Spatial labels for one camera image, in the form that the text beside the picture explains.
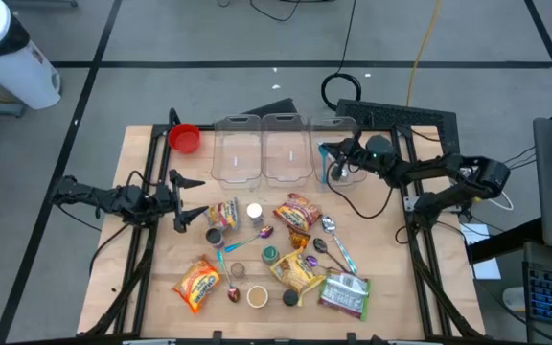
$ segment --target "clear plastic container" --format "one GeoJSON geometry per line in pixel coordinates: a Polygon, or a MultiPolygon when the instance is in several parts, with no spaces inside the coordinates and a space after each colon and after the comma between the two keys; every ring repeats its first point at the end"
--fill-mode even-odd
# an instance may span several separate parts
{"type": "Polygon", "coordinates": [[[223,189],[254,189],[261,184],[261,118],[232,115],[215,122],[211,175],[223,189]]]}
{"type": "Polygon", "coordinates": [[[272,187],[303,186],[312,175],[308,125],[299,114],[263,118],[264,176],[272,187]]]}
{"type": "Polygon", "coordinates": [[[310,119],[310,152],[314,175],[319,182],[327,184],[327,178],[329,178],[332,186],[350,186],[367,177],[366,171],[357,171],[356,168],[353,168],[354,172],[351,172],[349,167],[345,166],[342,177],[338,181],[333,181],[327,170],[334,158],[319,149],[319,145],[322,143],[338,143],[346,138],[351,138],[357,128],[357,121],[350,117],[313,117],[310,119]]]}

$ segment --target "plastic bin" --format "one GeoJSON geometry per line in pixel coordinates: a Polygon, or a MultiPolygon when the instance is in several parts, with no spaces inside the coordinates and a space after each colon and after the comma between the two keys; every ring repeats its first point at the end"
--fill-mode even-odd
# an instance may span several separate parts
{"type": "Polygon", "coordinates": [[[299,114],[263,118],[264,176],[272,187],[303,186],[312,175],[308,125],[299,114]]]}
{"type": "Polygon", "coordinates": [[[60,75],[0,1],[0,84],[32,109],[56,104],[60,75]]]}
{"type": "Polygon", "coordinates": [[[261,118],[232,115],[215,122],[211,175],[223,189],[254,189],[261,184],[261,118]]]}
{"type": "Polygon", "coordinates": [[[366,171],[353,171],[345,166],[342,177],[339,181],[333,181],[327,174],[327,169],[334,161],[331,155],[319,150],[322,143],[337,143],[353,136],[357,130],[357,121],[350,117],[313,117],[310,119],[310,152],[312,155],[312,166],[316,179],[327,184],[326,178],[330,179],[332,186],[350,186],[363,181],[367,177],[366,171]]]}

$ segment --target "purple spoon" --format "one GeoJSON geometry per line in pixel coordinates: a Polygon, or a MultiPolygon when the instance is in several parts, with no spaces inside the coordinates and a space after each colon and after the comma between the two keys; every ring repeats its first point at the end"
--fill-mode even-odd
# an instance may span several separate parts
{"type": "Polygon", "coordinates": [[[244,241],[238,242],[236,244],[231,244],[231,245],[225,247],[225,253],[229,253],[229,252],[233,251],[234,249],[242,246],[243,244],[247,244],[247,243],[249,243],[251,241],[254,241],[258,238],[267,239],[268,237],[270,237],[272,235],[273,232],[274,232],[274,227],[266,225],[263,228],[261,228],[261,231],[256,236],[253,236],[252,238],[250,238],[248,240],[244,240],[244,241]]]}

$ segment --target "white container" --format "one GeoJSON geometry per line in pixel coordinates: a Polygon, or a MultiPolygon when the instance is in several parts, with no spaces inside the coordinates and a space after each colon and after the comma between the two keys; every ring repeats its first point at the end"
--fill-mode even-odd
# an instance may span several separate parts
{"type": "Polygon", "coordinates": [[[60,75],[0,0],[0,85],[32,109],[56,104],[60,75]]]}

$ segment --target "orange snack bag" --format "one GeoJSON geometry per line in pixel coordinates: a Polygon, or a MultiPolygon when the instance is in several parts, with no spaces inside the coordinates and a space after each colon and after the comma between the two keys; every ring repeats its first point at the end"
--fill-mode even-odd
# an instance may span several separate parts
{"type": "Polygon", "coordinates": [[[274,210],[274,215],[295,230],[308,232],[321,217],[321,211],[305,197],[297,193],[289,193],[287,202],[274,210]]]}
{"type": "Polygon", "coordinates": [[[219,273],[205,260],[205,255],[203,255],[201,260],[187,270],[182,281],[176,284],[173,290],[187,302],[193,313],[197,313],[201,308],[201,303],[210,293],[210,289],[218,285],[219,282],[219,273]]]}

